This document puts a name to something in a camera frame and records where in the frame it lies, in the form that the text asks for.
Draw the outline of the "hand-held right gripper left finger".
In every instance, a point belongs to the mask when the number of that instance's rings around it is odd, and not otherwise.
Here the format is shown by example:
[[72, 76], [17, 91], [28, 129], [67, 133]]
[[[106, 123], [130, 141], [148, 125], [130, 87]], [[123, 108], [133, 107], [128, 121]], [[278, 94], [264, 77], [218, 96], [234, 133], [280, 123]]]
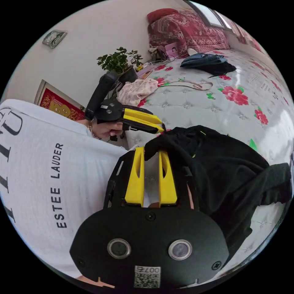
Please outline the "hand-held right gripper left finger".
[[138, 147], [134, 150], [134, 158], [125, 194], [125, 202], [128, 205], [144, 205], [144, 165], [144, 147]]

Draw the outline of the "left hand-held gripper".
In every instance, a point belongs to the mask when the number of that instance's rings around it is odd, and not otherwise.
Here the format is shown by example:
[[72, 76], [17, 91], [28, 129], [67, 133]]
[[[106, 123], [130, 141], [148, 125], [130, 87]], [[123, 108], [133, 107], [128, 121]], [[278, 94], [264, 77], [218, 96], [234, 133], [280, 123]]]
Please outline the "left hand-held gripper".
[[94, 117], [98, 122], [122, 122], [123, 131], [143, 131], [159, 134], [165, 131], [164, 123], [152, 112], [136, 106], [122, 105], [118, 101], [104, 100]]

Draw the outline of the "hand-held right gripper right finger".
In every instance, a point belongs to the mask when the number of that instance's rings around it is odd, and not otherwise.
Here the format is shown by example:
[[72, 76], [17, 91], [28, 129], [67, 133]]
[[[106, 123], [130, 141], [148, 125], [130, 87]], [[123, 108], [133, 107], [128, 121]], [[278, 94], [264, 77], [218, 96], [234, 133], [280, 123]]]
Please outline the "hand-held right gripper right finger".
[[172, 166], [166, 151], [158, 153], [159, 158], [159, 207], [175, 206], [177, 193]]

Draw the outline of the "person's left hand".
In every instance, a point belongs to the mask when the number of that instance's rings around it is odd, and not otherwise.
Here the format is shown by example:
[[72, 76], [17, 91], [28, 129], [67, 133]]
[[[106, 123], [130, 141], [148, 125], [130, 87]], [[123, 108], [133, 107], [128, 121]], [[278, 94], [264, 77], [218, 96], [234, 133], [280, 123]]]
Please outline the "person's left hand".
[[92, 136], [96, 139], [103, 139], [112, 136], [120, 136], [123, 132], [122, 122], [104, 122], [97, 123], [91, 121], [88, 125], [88, 129]]

